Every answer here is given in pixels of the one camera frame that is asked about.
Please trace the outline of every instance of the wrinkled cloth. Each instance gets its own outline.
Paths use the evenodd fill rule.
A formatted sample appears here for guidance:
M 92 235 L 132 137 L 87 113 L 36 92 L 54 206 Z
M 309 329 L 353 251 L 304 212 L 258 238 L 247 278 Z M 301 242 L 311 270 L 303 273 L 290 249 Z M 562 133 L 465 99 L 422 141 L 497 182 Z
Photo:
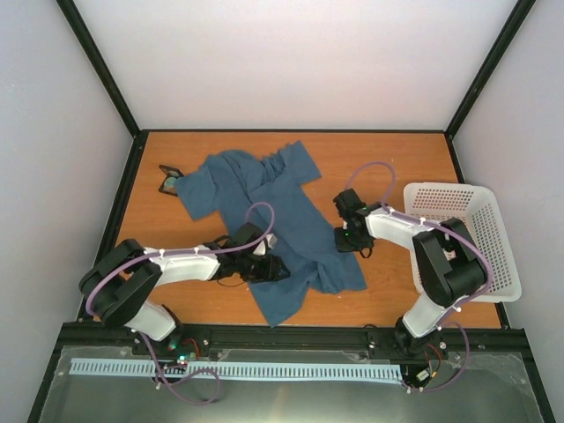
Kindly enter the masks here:
M 270 326 L 296 313 L 308 288 L 322 293 L 366 289 L 353 253 L 339 253 L 333 228 L 309 201 L 302 183 L 321 174 L 301 141 L 257 160 L 247 152 L 231 150 L 210 155 L 194 173 L 179 178 L 175 190 L 191 218 L 201 219 L 219 210 L 230 234 L 245 223 L 255 202 L 269 203 L 275 211 L 273 233 L 278 242 L 272 254 L 280 256 L 291 272 L 278 282 L 249 284 Z M 265 230 L 271 214 L 258 206 L 252 223 Z

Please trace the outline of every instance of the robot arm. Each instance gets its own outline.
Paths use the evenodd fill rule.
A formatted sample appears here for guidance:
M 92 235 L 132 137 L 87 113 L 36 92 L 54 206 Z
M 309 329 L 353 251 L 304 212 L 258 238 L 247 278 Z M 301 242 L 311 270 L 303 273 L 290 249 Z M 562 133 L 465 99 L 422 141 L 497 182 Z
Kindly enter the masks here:
M 333 201 L 345 222 L 335 229 L 338 251 L 368 249 L 371 255 L 374 239 L 384 239 L 415 253 L 424 292 L 396 323 L 397 347 L 404 354 L 423 344 L 443 317 L 458 309 L 461 299 L 486 283 L 484 265 L 445 233 L 400 219 L 380 204 L 366 205 L 353 189 L 341 192 Z M 461 220 L 448 219 L 441 225 L 472 242 Z
M 182 325 L 165 306 L 147 300 L 156 286 L 187 280 L 216 280 L 232 276 L 236 272 L 249 283 L 278 281 L 290 275 L 278 256 L 270 254 L 276 237 L 268 234 L 264 242 L 236 252 L 220 253 L 221 249 L 244 246 L 262 235 L 251 223 L 243 225 L 233 236 L 224 236 L 213 242 L 197 246 L 197 252 L 205 254 L 155 255 L 126 270 L 127 275 L 111 279 L 98 292 L 93 301 L 93 311 L 108 327 L 126 326 L 139 330 L 156 341 L 165 341 L 169 349 L 182 341 Z M 209 253 L 217 250 L 218 254 Z M 126 240 L 100 260 L 80 281 L 82 294 L 88 298 L 93 289 L 111 271 L 132 258 L 159 252 L 143 248 L 135 240 Z

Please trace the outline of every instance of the wooden table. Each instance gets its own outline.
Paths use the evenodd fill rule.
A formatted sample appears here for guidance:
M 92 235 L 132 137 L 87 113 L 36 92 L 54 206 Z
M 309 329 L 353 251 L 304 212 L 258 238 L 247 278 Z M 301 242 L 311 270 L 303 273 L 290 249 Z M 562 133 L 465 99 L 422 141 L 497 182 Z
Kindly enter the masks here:
M 160 194 L 164 179 L 158 165 L 196 170 L 209 154 L 242 149 L 258 158 L 300 139 L 319 167 L 322 178 L 305 184 L 304 191 L 333 225 L 341 220 L 332 202 L 351 172 L 370 160 L 383 160 L 397 171 L 397 185 L 390 204 L 403 210 L 403 189 L 410 182 L 456 182 L 449 151 L 442 134 L 404 133 L 292 133 L 292 132 L 152 132 L 130 201 L 119 241 L 135 238 L 154 248 L 192 247 L 226 233 L 217 212 L 195 222 L 176 197 Z M 367 203 L 379 199 L 390 181 L 386 168 L 370 168 L 354 188 Z M 286 321 L 293 325 L 392 326 L 409 309 L 418 294 L 412 279 L 409 253 L 380 241 L 369 259 L 359 257 L 367 290 L 319 293 L 309 290 L 300 312 Z M 234 284 L 239 279 L 223 279 Z M 184 281 L 156 288 L 151 300 L 169 306 L 185 323 L 250 323 L 265 321 L 246 284 L 236 288 L 215 282 Z M 494 304 L 472 303 L 457 317 L 467 327 L 499 328 Z

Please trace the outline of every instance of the purple cable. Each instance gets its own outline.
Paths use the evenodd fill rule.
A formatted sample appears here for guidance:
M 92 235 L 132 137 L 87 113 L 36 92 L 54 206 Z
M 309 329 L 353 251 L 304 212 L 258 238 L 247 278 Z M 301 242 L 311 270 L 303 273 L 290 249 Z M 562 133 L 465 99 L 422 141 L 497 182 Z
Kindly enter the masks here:
M 173 394 L 175 397 L 183 401 L 183 403 L 188 405 L 208 405 L 214 402 L 216 399 L 218 399 L 219 393 L 221 392 L 221 379 L 219 379 L 219 375 L 215 370 L 211 368 L 200 368 L 199 370 L 196 370 L 195 372 L 192 372 L 189 375 L 184 376 L 180 381 L 171 383 L 167 380 L 167 377 L 165 376 L 162 368 L 160 367 L 159 360 L 157 360 L 157 354 L 155 353 L 155 350 L 152 348 L 151 341 L 149 340 L 149 338 L 142 332 L 138 332 L 138 334 L 141 335 L 141 338 L 145 341 L 145 344 L 147 345 L 147 350 L 149 351 L 149 355 L 151 355 L 151 359 L 155 363 L 155 369 L 157 371 L 158 379 L 168 388 L 171 394 Z M 215 393 L 211 398 L 206 399 L 205 401 L 192 401 L 191 399 L 187 399 L 186 397 L 183 397 L 174 389 L 174 386 L 184 383 L 192 379 L 194 376 L 200 375 L 202 373 L 207 373 L 212 375 L 217 381 L 217 388 L 215 389 Z
M 464 370 L 466 370 L 466 368 L 468 367 L 468 359 L 470 358 L 470 340 L 468 339 L 468 335 L 466 334 L 466 330 L 464 330 L 464 328 L 462 327 L 462 324 L 460 324 L 459 322 L 448 322 L 444 325 L 445 327 L 447 326 L 456 326 L 459 330 L 460 333 L 462 334 L 462 338 L 464 338 L 464 347 L 466 349 L 466 356 L 464 357 L 464 363 L 463 365 L 460 367 L 460 370 L 458 370 L 456 372 L 456 374 L 454 376 L 452 376 L 448 381 L 446 381 L 445 383 L 443 383 L 442 385 L 439 386 L 435 386 L 434 388 L 428 388 L 428 389 L 423 389 L 422 391 L 419 391 L 416 388 L 411 388 L 410 386 L 408 386 L 407 384 L 405 384 L 404 381 L 402 381 L 402 386 L 408 390 L 415 390 L 416 392 L 420 392 L 420 393 L 432 393 L 432 392 L 438 392 L 440 390 L 443 390 L 445 388 L 447 388 L 448 386 L 450 386 L 452 383 L 456 382 L 460 376 L 462 375 L 462 373 L 464 372 Z
M 472 253 L 474 253 L 476 255 L 476 257 L 482 262 L 482 264 L 484 264 L 484 267 L 486 267 L 486 283 L 484 284 L 484 286 L 482 288 L 480 288 L 478 291 L 476 291 L 475 293 L 473 293 L 472 295 L 470 295 L 466 298 L 463 298 L 459 302 L 455 303 L 452 306 L 452 308 L 449 309 L 449 311 L 447 311 L 447 313 L 445 313 L 445 315 L 443 317 L 441 317 L 441 319 L 437 322 L 437 325 L 441 325 L 441 323 L 444 322 L 445 319 L 447 319 L 454 312 L 454 307 L 459 308 L 463 304 L 465 304 L 469 301 L 472 301 L 474 298 L 479 297 L 483 293 L 486 293 L 487 291 L 489 291 L 489 289 L 490 289 L 490 287 L 492 286 L 492 283 L 493 283 L 494 269 L 492 268 L 492 265 L 490 264 L 490 262 L 487 260 L 486 256 L 484 256 L 482 254 L 482 252 L 472 242 L 466 240 L 461 235 L 451 231 L 450 229 L 448 229 L 444 226 L 441 226 L 440 224 L 437 224 L 437 223 L 434 223 L 434 222 L 431 222 L 431 221 L 428 221 L 428 220 L 421 220 L 419 218 L 414 218 L 413 216 L 409 216 L 409 215 L 402 213 L 400 211 L 396 211 L 396 210 L 391 211 L 388 208 L 388 205 L 386 205 L 386 200 L 390 196 L 390 192 L 394 188 L 394 185 L 396 183 L 396 172 L 395 172 L 393 166 L 390 163 L 386 163 L 386 162 L 383 162 L 383 161 L 370 161 L 367 164 L 362 165 L 361 167 L 359 167 L 358 169 L 356 169 L 352 173 L 351 177 L 346 182 L 345 189 L 348 189 L 348 188 L 351 187 L 351 185 L 354 181 L 354 178 L 356 178 L 356 176 L 360 173 L 360 171 L 364 170 L 366 167 L 371 167 L 371 166 L 385 166 L 391 172 L 390 185 L 388 185 L 386 192 L 384 193 L 382 199 L 380 200 L 380 203 L 382 204 L 382 208 L 386 212 L 390 212 L 390 214 L 392 216 L 394 216 L 395 218 L 401 219 L 403 221 L 413 223 L 413 224 L 417 224 L 417 225 L 424 225 L 424 226 L 432 227 L 433 229 L 437 229 L 439 231 L 444 232 L 448 236 L 451 236 L 455 240 L 463 243 L 463 245 L 466 246 Z
M 242 249 L 248 249 L 249 247 L 252 247 L 256 244 L 258 244 L 259 242 L 262 242 L 264 238 L 266 238 L 266 235 L 268 235 L 272 228 L 274 227 L 274 219 L 275 219 L 275 214 L 274 214 L 274 209 L 272 208 L 272 206 L 264 201 L 260 201 L 257 203 L 252 204 L 249 207 L 249 210 L 247 211 L 247 216 L 246 216 L 246 220 L 250 214 L 250 212 L 257 207 L 258 205 L 264 205 L 266 207 L 268 207 L 268 209 L 271 211 L 271 223 L 268 225 L 268 227 L 266 228 L 266 230 L 264 231 L 264 233 L 259 236 L 256 240 L 249 242 L 248 244 L 245 245 L 241 245 L 240 247 L 233 247 L 231 249 L 200 249 L 197 251 L 198 254 L 201 255 L 216 255 L 216 254 L 225 254 L 225 253 L 234 253 L 235 251 L 240 251 Z M 163 256 L 179 256 L 179 255 L 183 255 L 183 254 L 196 254 L 196 251 L 194 249 L 168 249 L 165 250 L 164 255 Z M 146 253 L 143 254 L 142 256 L 133 258 L 131 260 L 129 260 L 128 262 L 122 264 L 121 266 L 115 268 L 113 271 L 111 271 L 103 280 L 101 280 L 101 282 L 94 287 L 94 289 L 92 290 L 92 292 L 90 293 L 90 295 L 88 295 L 88 298 L 86 299 L 86 312 L 89 315 L 94 315 L 94 311 L 92 309 L 92 304 L 94 301 L 94 298 L 96 298 L 96 295 L 98 295 L 98 293 L 100 292 L 100 290 L 113 278 L 115 278 L 115 276 L 117 276 L 120 272 L 125 271 L 126 269 L 129 269 L 129 267 L 131 267 L 132 265 L 136 264 L 136 263 L 140 263 L 143 262 L 144 260 L 148 260 L 150 258 L 154 258 L 154 257 L 159 257 L 160 256 L 160 252 L 159 251 L 154 251 L 152 253 Z
M 360 172 L 362 172 L 364 169 L 366 169 L 367 167 L 371 167 L 371 166 L 385 166 L 391 172 L 390 184 L 388 185 L 386 192 L 384 192 L 384 195 L 382 196 L 382 199 L 380 200 L 380 202 L 382 204 L 386 204 L 386 200 L 388 200 L 388 197 L 390 196 L 391 191 L 394 189 L 394 185 L 396 185 L 396 171 L 394 170 L 394 167 L 390 163 L 386 163 L 385 161 L 369 161 L 368 163 L 365 163 L 364 165 L 362 165 L 361 167 L 356 169 L 354 172 L 352 172 L 351 177 L 346 182 L 345 189 L 351 188 L 351 185 L 353 184 L 353 181 L 356 179 L 357 175 Z

